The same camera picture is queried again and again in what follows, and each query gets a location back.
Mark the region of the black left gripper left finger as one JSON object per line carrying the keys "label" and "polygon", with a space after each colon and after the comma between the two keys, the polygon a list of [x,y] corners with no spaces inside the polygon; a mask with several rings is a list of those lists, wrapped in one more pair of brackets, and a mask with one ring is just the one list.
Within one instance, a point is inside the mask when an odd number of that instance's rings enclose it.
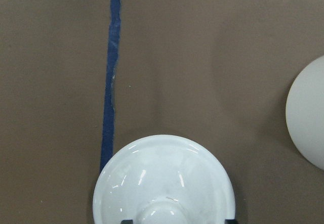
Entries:
{"label": "black left gripper left finger", "polygon": [[134,221],[132,219],[125,219],[120,222],[120,224],[133,224]]}

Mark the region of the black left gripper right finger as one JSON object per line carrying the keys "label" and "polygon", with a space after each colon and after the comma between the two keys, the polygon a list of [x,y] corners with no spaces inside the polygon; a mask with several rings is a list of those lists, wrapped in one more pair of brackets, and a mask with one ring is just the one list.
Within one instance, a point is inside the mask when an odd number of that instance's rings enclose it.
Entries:
{"label": "black left gripper right finger", "polygon": [[226,219],[225,224],[237,224],[237,220],[236,219]]}

